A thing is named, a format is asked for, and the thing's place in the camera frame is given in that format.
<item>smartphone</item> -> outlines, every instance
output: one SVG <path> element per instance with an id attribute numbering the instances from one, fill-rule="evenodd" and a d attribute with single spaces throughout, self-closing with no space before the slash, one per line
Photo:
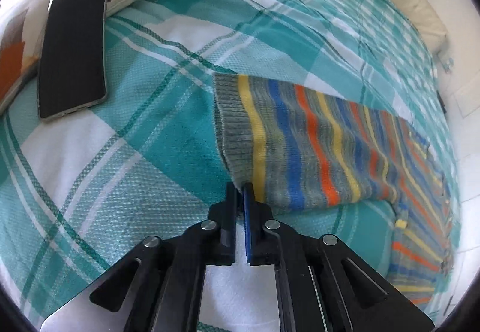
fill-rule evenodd
<path id="1" fill-rule="evenodd" d="M 50 0 L 38 66 L 38 112 L 50 120 L 107 96 L 104 64 L 107 0 Z"/>

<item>floor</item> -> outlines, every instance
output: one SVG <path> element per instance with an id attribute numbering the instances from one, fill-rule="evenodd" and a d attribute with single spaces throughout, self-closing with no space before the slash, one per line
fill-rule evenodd
<path id="1" fill-rule="evenodd" d="M 1 0 L 0 17 L 19 0 Z M 480 266 L 480 16 L 470 0 L 429 0 L 449 30 L 449 46 L 436 57 L 440 92 L 457 156 L 462 235 L 455 255 L 444 316 L 457 305 Z M 442 62 L 451 60 L 450 70 Z"/>

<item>bed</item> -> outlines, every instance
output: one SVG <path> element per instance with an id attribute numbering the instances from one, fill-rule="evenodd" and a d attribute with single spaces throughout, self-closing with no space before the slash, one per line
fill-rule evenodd
<path id="1" fill-rule="evenodd" d="M 109 17 L 104 104 L 41 123 L 33 79 L 2 116 L 3 287 L 39 327 L 142 238 L 181 234 L 223 200 L 218 72 L 301 84 L 407 120 L 443 169 L 458 244 L 455 158 L 426 42 L 436 44 L 424 34 L 432 26 L 420 19 L 419 29 L 408 13 L 391 0 L 138 0 Z M 305 235 L 334 233 L 388 272 L 395 215 L 385 201 L 278 219 Z M 277 303 L 264 298 L 275 298 L 272 271 L 241 264 L 207 271 L 199 330 L 278 330 Z M 439 276 L 418 304 L 434 321 L 447 284 Z"/>

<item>metal screw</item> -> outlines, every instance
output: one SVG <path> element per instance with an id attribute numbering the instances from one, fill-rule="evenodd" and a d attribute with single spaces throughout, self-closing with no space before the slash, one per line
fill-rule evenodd
<path id="1" fill-rule="evenodd" d="M 323 236 L 323 243 L 325 245 L 335 245 L 338 242 L 337 238 L 333 234 L 327 234 Z"/>
<path id="2" fill-rule="evenodd" d="M 265 222 L 265 227 L 270 230 L 275 230 L 280 227 L 280 222 L 278 222 L 276 219 L 269 219 L 267 222 Z"/>
<path id="3" fill-rule="evenodd" d="M 211 219 L 207 219 L 206 221 L 203 221 L 200 226 L 203 230 L 213 230 L 217 227 L 217 223 Z"/>
<path id="4" fill-rule="evenodd" d="M 160 239 L 157 236 L 148 236 L 143 240 L 143 245 L 147 248 L 155 248 L 158 244 L 160 244 Z"/>

